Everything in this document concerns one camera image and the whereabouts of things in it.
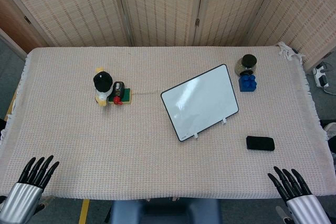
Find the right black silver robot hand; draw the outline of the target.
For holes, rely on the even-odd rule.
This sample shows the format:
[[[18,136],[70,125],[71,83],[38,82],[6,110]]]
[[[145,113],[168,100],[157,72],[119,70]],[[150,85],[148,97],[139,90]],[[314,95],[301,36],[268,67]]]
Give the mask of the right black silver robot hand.
[[[295,169],[288,171],[277,166],[274,170],[278,177],[271,173],[268,177],[290,213],[287,215],[280,206],[276,207],[276,212],[283,223],[331,223],[318,198],[311,192],[298,171]]]

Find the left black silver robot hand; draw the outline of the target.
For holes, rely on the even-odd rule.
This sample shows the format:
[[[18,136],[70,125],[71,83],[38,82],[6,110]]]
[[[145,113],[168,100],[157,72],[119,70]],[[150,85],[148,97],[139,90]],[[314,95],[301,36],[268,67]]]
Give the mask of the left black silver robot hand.
[[[28,223],[41,208],[40,198],[59,162],[50,165],[53,156],[31,158],[11,188],[1,208],[1,223]]]

